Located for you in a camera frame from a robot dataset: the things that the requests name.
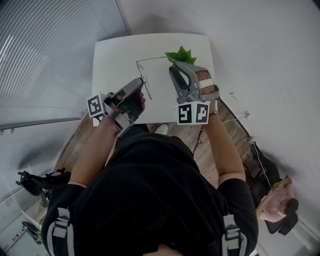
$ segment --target black pants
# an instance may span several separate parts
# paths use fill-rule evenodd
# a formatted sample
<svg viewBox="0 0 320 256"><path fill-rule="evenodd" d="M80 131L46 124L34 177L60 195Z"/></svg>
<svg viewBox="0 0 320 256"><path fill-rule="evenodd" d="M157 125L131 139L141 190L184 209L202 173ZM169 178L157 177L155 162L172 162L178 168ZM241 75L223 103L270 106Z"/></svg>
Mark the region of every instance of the black pants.
<svg viewBox="0 0 320 256"><path fill-rule="evenodd" d="M118 148L118 146L125 141L127 138L133 136L133 135L137 135L137 134L142 134L142 133L149 133L149 129L148 126L146 124L135 124L133 126L131 126L129 128L129 130L127 130L125 132L124 135L122 135L120 138L117 139L116 143L115 143L115 147L114 150L116 150ZM188 152L190 152L191 156L192 156L192 152L190 151L190 149L188 148L188 146L179 138L176 136L170 136L170 138L175 142L175 143L179 143L181 145L183 145L183 147L185 147L187 149Z"/></svg>

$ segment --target person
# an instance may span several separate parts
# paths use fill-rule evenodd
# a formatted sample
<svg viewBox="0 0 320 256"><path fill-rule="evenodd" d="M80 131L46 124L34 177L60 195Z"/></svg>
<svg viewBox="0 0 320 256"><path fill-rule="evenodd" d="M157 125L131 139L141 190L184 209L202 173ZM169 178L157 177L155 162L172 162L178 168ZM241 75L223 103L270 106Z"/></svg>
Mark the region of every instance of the person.
<svg viewBox="0 0 320 256"><path fill-rule="evenodd" d="M273 185L256 209L256 216L268 222L279 222L287 215L294 214L299 206L295 199L291 178L286 177Z"/></svg>
<svg viewBox="0 0 320 256"><path fill-rule="evenodd" d="M200 81L211 78L202 71L197 76ZM211 85L202 94L214 91ZM145 104L142 93L140 97ZM209 113L204 129L218 172L217 189L201 175L181 139L149 133L146 125L134 125L121 136L106 164L119 130L103 117L70 182L52 190L41 231L46 249L58 208L68 208L76 256L222 255L224 216L229 213L246 236L249 255L258 239L253 199L214 103ZM63 246L54 250L55 256L67 251Z"/></svg>

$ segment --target shoe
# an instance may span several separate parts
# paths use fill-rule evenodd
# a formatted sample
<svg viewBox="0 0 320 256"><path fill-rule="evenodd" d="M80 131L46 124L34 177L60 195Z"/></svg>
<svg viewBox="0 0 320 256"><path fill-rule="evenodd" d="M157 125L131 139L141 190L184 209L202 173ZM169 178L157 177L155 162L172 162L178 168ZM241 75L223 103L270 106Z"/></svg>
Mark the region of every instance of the shoe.
<svg viewBox="0 0 320 256"><path fill-rule="evenodd" d="M159 128L156 129L156 131L154 133L155 134L167 135L168 130L169 130L169 126L166 123L164 123L164 124L161 124L159 126Z"/></svg>

